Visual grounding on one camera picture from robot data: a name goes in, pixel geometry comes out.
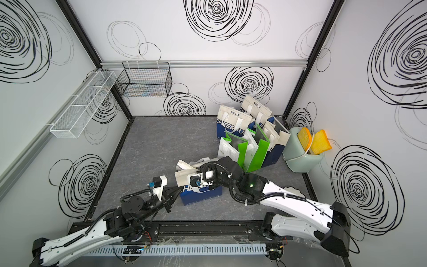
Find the blue beige bag first row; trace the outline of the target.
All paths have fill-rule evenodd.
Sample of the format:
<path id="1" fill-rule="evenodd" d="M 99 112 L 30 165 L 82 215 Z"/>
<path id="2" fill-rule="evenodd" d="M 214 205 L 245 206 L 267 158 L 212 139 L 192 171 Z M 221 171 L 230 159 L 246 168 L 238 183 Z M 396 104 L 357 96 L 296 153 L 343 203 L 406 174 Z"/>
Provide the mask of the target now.
<path id="1" fill-rule="evenodd" d="M 197 176 L 197 168 L 202 166 L 204 163 L 218 161 L 218 158 L 202 158 L 199 161 L 193 161 L 186 163 L 179 160 L 176 165 L 175 180 L 177 186 L 183 186 L 183 191 L 180 194 L 181 200 L 184 205 L 194 204 L 203 200 L 215 198 L 222 195 L 222 187 L 219 186 L 215 189 L 209 189 L 208 185 L 202 185 L 201 182 L 197 182 L 195 186 L 190 185 L 190 177 Z"/>

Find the green white bag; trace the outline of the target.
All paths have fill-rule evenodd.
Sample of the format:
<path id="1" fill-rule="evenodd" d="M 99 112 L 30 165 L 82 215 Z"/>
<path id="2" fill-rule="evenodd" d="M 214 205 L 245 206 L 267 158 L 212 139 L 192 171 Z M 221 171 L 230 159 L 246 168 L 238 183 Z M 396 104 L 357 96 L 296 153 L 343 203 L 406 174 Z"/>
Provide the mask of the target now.
<path id="1" fill-rule="evenodd" d="M 218 158 L 221 159 L 228 156 L 243 168 L 248 145 L 248 140 L 226 133 L 225 137 L 220 138 Z"/>
<path id="2" fill-rule="evenodd" d="M 261 169 L 269 150 L 270 140 L 259 124 L 255 124 L 255 131 L 247 129 L 242 137 L 248 142 L 243 163 L 245 172 Z"/>

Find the blue beige takeout bag front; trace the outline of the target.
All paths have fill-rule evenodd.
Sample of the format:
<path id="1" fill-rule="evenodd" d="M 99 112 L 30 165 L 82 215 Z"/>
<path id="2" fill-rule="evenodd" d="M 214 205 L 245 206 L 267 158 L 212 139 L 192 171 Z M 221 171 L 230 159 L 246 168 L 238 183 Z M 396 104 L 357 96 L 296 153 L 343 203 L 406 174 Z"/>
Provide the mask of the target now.
<path id="1" fill-rule="evenodd" d="M 268 152 L 262 165 L 264 168 L 278 162 L 288 143 L 290 132 L 275 117 L 271 117 L 266 121 L 263 132 L 270 141 Z"/>

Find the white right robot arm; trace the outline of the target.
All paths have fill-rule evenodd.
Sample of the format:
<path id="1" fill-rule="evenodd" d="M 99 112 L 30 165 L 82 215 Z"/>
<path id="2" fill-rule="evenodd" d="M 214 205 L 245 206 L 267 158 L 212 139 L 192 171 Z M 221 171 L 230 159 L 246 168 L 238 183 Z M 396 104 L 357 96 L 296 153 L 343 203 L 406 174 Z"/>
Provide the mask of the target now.
<path id="1" fill-rule="evenodd" d="M 318 242 L 340 257 L 349 256 L 351 220 L 344 204 L 307 199 L 297 190 L 281 188 L 267 178 L 245 172 L 228 156 L 206 162 L 197 170 L 202 185 L 227 187 L 236 202 L 264 205 L 287 213 L 287 217 L 279 214 L 265 217 L 264 230 L 269 238 L 301 237 Z"/>

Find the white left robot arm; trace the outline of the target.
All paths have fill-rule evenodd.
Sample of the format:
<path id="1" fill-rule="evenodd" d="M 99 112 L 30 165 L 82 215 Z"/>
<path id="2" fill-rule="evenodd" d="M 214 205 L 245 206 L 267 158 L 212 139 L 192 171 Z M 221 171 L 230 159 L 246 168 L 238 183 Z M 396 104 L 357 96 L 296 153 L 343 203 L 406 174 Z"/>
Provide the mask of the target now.
<path id="1" fill-rule="evenodd" d="M 30 266 L 64 267 L 106 245 L 138 239 L 146 233 L 146 220 L 162 209 L 170 212 L 182 190 L 160 186 L 125 195 L 120 207 L 104 211 L 88 227 L 62 238 L 35 240 Z"/>

